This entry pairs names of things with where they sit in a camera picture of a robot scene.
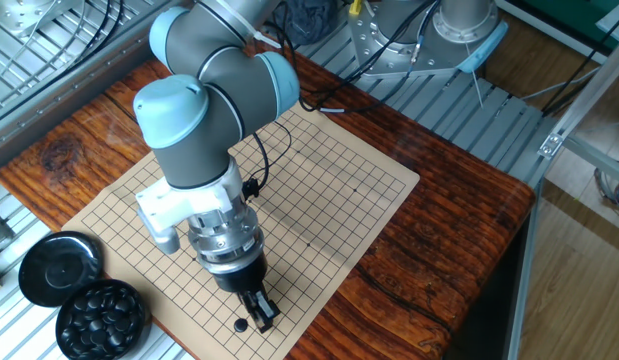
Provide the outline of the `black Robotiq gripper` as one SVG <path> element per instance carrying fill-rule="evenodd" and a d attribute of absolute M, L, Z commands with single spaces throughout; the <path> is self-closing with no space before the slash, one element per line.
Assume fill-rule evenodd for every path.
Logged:
<path fill-rule="evenodd" d="M 280 314 L 277 305 L 268 298 L 264 290 L 261 290 L 267 268 L 266 257 L 261 253 L 253 262 L 241 270 L 213 275 L 214 280 L 222 290 L 238 293 L 240 302 L 261 333 L 271 329 L 274 319 Z"/>

